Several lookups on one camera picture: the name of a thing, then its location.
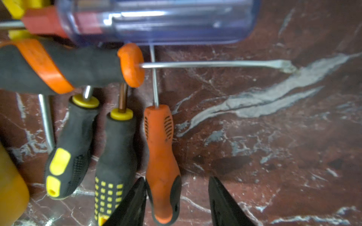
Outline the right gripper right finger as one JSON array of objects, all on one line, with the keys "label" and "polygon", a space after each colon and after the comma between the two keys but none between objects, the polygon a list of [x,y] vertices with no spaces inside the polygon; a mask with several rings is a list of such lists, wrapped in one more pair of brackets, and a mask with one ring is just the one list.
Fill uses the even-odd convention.
[{"label": "right gripper right finger", "polygon": [[217,177],[209,178],[208,194],[214,226],[254,226]]}]

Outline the orange slim screwdriver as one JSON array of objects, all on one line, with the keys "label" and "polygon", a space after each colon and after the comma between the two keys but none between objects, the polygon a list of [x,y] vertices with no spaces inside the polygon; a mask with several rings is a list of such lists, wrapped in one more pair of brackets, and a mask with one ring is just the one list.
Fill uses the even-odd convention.
[{"label": "orange slim screwdriver", "polygon": [[144,111],[149,148],[146,186],[152,217],[159,226],[170,226],[180,212],[181,174],[172,151],[174,124],[169,106],[158,98],[156,69],[152,70],[154,104]]}]

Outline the long yellow black screwdriver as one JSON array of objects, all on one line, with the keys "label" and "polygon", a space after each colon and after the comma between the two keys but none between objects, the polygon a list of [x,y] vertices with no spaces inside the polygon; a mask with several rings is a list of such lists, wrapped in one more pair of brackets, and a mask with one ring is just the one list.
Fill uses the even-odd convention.
[{"label": "long yellow black screwdriver", "polygon": [[55,138],[53,130],[53,121],[51,116],[50,99],[43,94],[38,95],[41,118],[43,123],[43,129],[45,133],[48,153],[51,153],[55,148]]}]

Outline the orange black handle screwdriver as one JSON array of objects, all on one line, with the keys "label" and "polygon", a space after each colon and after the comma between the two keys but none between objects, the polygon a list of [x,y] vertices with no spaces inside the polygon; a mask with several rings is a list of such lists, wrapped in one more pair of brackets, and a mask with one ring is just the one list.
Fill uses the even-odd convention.
[{"label": "orange black handle screwdriver", "polygon": [[124,82],[137,88],[146,69],[197,67],[265,67],[294,73],[289,60],[144,62],[141,49],[128,43],[120,49],[73,49],[50,40],[25,39],[1,43],[1,89],[17,93],[56,95],[84,85],[104,87]]}]

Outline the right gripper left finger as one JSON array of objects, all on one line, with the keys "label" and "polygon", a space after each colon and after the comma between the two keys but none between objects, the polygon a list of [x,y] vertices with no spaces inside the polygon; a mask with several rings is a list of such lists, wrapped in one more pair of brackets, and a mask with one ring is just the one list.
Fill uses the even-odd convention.
[{"label": "right gripper left finger", "polygon": [[143,226],[146,207],[146,185],[138,178],[103,226]]}]

